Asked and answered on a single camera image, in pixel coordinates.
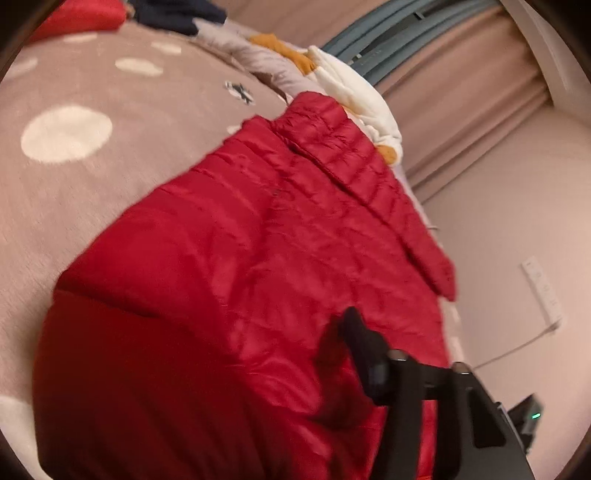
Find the white wall power strip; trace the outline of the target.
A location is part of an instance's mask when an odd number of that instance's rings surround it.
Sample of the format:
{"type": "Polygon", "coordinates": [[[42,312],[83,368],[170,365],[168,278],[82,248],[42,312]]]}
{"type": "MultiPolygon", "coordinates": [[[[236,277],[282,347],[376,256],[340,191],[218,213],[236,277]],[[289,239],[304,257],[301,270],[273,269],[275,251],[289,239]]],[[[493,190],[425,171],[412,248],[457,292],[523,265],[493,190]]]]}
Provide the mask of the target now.
{"type": "Polygon", "coordinates": [[[565,325],[566,315],[541,264],[535,256],[531,256],[521,263],[521,268],[543,311],[547,328],[552,332],[558,331],[565,325]]]}

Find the red down jacket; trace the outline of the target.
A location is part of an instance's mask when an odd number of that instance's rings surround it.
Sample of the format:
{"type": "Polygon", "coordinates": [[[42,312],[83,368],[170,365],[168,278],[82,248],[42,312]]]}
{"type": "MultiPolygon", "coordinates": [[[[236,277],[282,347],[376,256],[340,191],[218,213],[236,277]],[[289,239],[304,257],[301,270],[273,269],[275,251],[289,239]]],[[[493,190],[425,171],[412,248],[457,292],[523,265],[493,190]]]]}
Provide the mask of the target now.
{"type": "Polygon", "coordinates": [[[338,320],[445,366],[452,262],[331,97],[298,95],[60,276],[33,373],[54,479],[365,479],[384,413],[338,320]]]}

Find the polka dot bed sheet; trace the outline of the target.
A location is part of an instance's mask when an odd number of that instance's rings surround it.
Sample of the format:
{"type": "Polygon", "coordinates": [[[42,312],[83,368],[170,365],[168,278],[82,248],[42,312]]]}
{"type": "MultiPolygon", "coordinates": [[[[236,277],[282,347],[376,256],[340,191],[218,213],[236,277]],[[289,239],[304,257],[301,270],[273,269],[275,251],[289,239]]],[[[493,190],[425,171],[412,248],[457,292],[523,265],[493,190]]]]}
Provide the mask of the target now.
{"type": "Polygon", "coordinates": [[[60,276],[127,209],[274,120],[272,90],[132,24],[28,46],[1,84],[1,428],[41,479],[33,373],[60,276]]]}

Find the folded red jacket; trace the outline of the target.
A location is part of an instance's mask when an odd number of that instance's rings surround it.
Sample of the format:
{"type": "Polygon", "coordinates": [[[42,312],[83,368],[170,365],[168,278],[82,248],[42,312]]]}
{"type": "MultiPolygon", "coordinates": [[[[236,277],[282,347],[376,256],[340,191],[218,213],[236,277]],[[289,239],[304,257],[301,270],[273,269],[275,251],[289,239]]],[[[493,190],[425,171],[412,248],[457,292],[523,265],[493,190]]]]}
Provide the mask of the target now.
{"type": "Polygon", "coordinates": [[[97,31],[116,31],[126,21],[120,0],[66,0],[34,31],[28,43],[97,31]]]}

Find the white goose plush toy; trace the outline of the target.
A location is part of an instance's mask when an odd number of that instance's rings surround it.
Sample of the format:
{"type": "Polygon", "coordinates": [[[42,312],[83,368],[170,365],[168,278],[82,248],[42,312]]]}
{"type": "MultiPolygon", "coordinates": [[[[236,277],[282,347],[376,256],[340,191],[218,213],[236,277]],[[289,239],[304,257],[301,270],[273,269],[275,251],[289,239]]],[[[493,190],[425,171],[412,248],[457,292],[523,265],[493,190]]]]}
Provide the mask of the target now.
{"type": "Polygon", "coordinates": [[[390,107],[351,66],[315,45],[307,49],[291,48],[274,34],[253,35],[249,42],[293,62],[305,78],[318,84],[360,124],[388,165],[402,162],[403,137],[390,107]]]}

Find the lilac quilt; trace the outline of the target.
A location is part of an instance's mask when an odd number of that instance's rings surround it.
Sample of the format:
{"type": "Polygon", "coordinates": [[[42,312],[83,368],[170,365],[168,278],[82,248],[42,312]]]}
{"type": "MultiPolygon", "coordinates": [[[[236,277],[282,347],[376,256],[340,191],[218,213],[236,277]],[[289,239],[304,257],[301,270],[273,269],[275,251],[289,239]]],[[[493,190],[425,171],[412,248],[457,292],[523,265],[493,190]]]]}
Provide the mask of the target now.
{"type": "MultiPolygon", "coordinates": [[[[304,92],[326,95],[318,84],[305,78],[293,62],[270,49],[250,43],[249,37],[253,35],[249,34],[249,32],[240,31],[233,25],[219,25],[202,19],[195,19],[195,23],[197,23],[198,27],[198,43],[235,61],[245,71],[276,90],[288,102],[293,101],[297,95],[304,92]]],[[[360,124],[353,120],[348,112],[346,114],[360,129],[360,124]]],[[[405,192],[410,197],[427,228],[433,231],[435,226],[429,220],[423,206],[414,195],[402,163],[388,165],[388,167],[403,185],[405,192]]]]}

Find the navy blue garment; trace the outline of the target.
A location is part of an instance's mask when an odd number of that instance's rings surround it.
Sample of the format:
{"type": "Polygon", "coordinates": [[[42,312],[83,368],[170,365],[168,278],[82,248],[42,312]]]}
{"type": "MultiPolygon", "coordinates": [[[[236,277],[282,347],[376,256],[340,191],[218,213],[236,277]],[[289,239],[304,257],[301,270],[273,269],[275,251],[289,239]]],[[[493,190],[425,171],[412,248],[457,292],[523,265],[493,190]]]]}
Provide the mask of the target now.
{"type": "Polygon", "coordinates": [[[125,1],[129,17],[156,30],[194,37],[198,33],[195,19],[223,24],[228,14],[205,0],[129,0],[125,1]]]}

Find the blue curtain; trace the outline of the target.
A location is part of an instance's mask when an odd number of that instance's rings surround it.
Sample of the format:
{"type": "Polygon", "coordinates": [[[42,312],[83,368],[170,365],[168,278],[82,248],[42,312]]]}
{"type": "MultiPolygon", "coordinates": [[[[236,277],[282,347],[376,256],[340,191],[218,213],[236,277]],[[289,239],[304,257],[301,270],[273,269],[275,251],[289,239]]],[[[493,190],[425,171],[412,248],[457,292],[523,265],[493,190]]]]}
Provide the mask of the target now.
{"type": "Polygon", "coordinates": [[[499,5],[494,0],[388,1],[346,27],[322,49],[376,86],[444,33],[499,5]]]}

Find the pink curtain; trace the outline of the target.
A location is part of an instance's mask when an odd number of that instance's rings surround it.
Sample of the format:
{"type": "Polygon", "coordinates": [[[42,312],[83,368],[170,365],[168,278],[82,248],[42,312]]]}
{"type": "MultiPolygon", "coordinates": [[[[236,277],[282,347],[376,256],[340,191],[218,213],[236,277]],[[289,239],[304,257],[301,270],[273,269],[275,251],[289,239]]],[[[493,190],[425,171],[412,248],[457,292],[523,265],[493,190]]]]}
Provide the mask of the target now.
{"type": "MultiPolygon", "coordinates": [[[[231,20],[304,47],[332,38],[388,1],[222,1],[231,20]]],[[[549,92],[501,2],[452,28],[375,87],[402,130],[404,169],[426,201],[491,150],[549,92]]]]}

